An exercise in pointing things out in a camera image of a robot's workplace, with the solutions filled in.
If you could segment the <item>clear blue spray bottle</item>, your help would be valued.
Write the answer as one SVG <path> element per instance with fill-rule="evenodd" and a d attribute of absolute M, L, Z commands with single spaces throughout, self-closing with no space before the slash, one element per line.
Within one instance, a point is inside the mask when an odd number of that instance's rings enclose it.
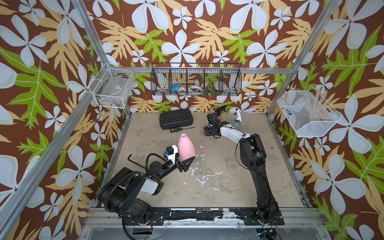
<path fill-rule="evenodd" d="M 236 129 L 241 129 L 242 128 L 242 122 L 241 121 L 238 121 L 238 120 L 235 120 L 232 124 L 232 126 Z"/>

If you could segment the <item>blue white spray nozzle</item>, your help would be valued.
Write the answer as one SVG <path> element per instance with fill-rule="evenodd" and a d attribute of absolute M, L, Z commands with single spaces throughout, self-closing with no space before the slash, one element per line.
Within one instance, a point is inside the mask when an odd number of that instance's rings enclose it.
<path fill-rule="evenodd" d="M 240 123 L 242 121 L 241 111 L 239 109 L 236 109 L 235 115 L 236 115 L 235 122 Z"/>

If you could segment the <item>pink spray bottle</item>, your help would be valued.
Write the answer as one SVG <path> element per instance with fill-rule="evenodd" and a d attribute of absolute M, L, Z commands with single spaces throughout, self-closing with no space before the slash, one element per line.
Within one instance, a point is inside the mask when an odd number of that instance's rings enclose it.
<path fill-rule="evenodd" d="M 178 150 L 182 160 L 190 159 L 196 154 L 194 144 L 186 134 L 181 134 L 178 143 Z"/>

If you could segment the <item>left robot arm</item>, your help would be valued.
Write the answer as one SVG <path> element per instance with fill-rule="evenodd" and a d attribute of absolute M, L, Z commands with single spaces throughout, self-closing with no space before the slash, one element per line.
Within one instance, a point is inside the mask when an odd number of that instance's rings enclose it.
<path fill-rule="evenodd" d="M 153 219 L 152 207 L 138 198 L 139 193 L 159 194 L 164 186 L 162 179 L 175 170 L 187 172 L 194 159 L 194 151 L 181 151 L 175 145 L 167 147 L 162 156 L 150 153 L 141 166 L 144 173 L 122 168 L 101 188 L 97 200 L 107 212 L 118 214 L 124 223 L 128 218 L 140 225 L 147 224 Z"/>

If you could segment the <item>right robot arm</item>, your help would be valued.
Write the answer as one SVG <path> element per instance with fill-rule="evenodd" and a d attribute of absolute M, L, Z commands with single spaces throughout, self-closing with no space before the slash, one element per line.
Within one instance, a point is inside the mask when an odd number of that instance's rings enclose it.
<path fill-rule="evenodd" d="M 267 153 L 258 134 L 248 134 L 236 129 L 226 121 L 220 120 L 220 113 L 207 115 L 208 125 L 204 127 L 204 134 L 214 138 L 225 137 L 236 143 L 235 157 L 238 164 L 250 171 L 257 193 L 256 220 L 262 225 L 285 224 L 279 205 L 273 196 L 266 173 Z"/>

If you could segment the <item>black spray nozzle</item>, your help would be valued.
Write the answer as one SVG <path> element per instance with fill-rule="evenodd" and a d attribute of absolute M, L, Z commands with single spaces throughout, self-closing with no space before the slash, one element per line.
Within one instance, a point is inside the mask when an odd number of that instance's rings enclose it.
<path fill-rule="evenodd" d="M 220 116 L 222 112 L 227 112 L 227 105 L 223 105 L 219 107 L 217 110 L 215 110 L 215 113 Z"/>

